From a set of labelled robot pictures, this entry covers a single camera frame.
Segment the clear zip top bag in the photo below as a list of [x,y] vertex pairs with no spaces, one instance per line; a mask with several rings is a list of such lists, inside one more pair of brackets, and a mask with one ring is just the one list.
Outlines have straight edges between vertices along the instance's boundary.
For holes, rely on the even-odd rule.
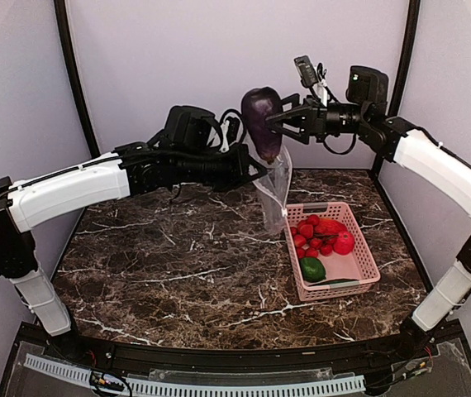
[[253,182],[264,216],[264,228],[271,235],[279,234],[286,224],[288,193],[293,163],[287,147],[282,144],[278,156],[266,167],[265,176]]

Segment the purple eggplant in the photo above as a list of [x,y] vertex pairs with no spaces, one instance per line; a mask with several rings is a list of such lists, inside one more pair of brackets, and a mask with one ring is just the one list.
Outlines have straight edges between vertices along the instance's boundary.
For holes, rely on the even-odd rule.
[[277,91],[270,87],[251,89],[240,103],[243,123],[257,154],[269,165],[278,157],[283,138],[267,127],[266,118],[281,113],[282,110],[281,98]]

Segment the red lychee bunch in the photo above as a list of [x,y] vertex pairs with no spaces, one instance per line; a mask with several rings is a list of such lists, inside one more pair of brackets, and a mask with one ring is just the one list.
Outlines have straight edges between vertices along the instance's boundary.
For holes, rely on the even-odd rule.
[[314,227],[321,217],[315,214],[302,220],[296,227],[290,227],[291,236],[296,249],[298,259],[304,257],[330,256],[333,252],[333,244],[337,235],[321,235],[314,233]]

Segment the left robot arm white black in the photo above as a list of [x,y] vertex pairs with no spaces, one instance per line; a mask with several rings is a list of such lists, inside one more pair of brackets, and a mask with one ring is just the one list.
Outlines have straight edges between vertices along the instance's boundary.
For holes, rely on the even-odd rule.
[[41,177],[0,179],[0,277],[10,280],[56,348],[71,361],[87,355],[87,341],[74,331],[61,301],[36,258],[34,227],[96,203],[202,184],[216,192],[238,189],[267,174],[245,144],[197,154],[144,142],[119,146],[88,162]]

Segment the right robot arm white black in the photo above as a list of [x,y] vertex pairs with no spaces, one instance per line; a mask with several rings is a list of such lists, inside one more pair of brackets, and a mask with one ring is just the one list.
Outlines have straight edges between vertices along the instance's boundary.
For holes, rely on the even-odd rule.
[[[401,117],[389,117],[386,104],[365,99],[322,106],[313,98],[294,103],[284,112],[265,119],[271,131],[303,144],[314,136],[354,133],[385,160],[419,175],[456,202],[471,218],[471,166],[449,152],[422,127]],[[392,350],[409,359],[431,338],[434,328],[471,295],[471,234],[454,264],[433,290],[405,318]]]

